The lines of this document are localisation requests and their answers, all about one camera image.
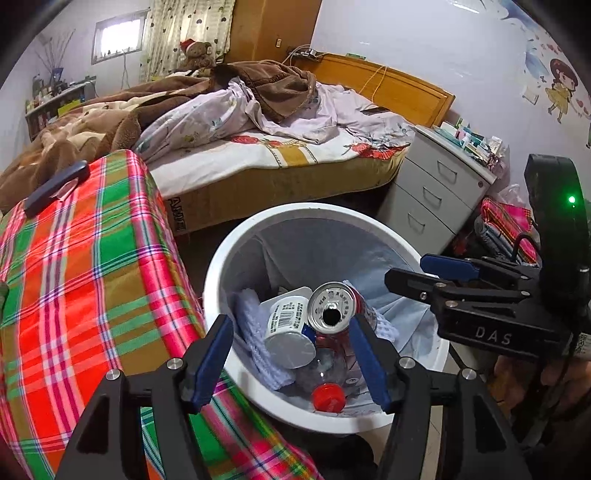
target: nightstand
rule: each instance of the nightstand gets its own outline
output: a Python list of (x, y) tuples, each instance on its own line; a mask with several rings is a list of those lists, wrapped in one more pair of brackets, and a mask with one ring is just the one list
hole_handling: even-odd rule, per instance
[(496, 176), (433, 130), (420, 125), (415, 130), (378, 220), (420, 255), (440, 254)]

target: santa hat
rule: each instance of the santa hat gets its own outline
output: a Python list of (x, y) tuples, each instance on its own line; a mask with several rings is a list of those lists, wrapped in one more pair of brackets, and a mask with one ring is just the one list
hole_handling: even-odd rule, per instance
[(181, 50), (185, 55), (187, 54), (187, 49), (194, 43), (197, 42), (195, 42), (192, 38), (188, 38), (187, 40), (181, 42)]

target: polka dot curtain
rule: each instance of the polka dot curtain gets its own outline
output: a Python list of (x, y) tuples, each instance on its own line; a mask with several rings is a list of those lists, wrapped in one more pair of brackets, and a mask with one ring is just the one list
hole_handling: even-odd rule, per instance
[(152, 0), (144, 30), (140, 81), (165, 77), (184, 58), (187, 38), (212, 44), (215, 58), (230, 49), (230, 25), (236, 0)]

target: metal bolt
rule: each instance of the metal bolt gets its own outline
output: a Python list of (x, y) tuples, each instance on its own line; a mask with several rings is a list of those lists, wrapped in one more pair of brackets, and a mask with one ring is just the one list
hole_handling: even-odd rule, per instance
[(121, 376), (121, 370), (118, 368), (112, 368), (105, 375), (107, 380), (117, 380)]
[(169, 370), (178, 370), (183, 366), (183, 359), (182, 358), (171, 358), (168, 362), (166, 362), (166, 368)]
[(411, 368), (414, 368), (417, 363), (409, 356), (403, 356), (398, 360), (398, 364), (405, 370), (410, 370)]
[(474, 380), (477, 377), (476, 372), (471, 368), (465, 368), (462, 370), (462, 376), (466, 380)]

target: drawer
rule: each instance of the drawer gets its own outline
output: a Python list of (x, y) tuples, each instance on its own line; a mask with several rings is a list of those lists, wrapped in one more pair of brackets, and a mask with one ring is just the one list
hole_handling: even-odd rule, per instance
[(395, 182), (454, 233), (460, 231), (472, 212), (455, 194), (409, 158), (402, 162)]
[(404, 238), (421, 256), (440, 254), (454, 237), (435, 215), (395, 183), (378, 212), (378, 220)]
[(415, 136), (407, 157), (444, 184), (471, 210), (490, 186), (462, 160), (421, 134)]

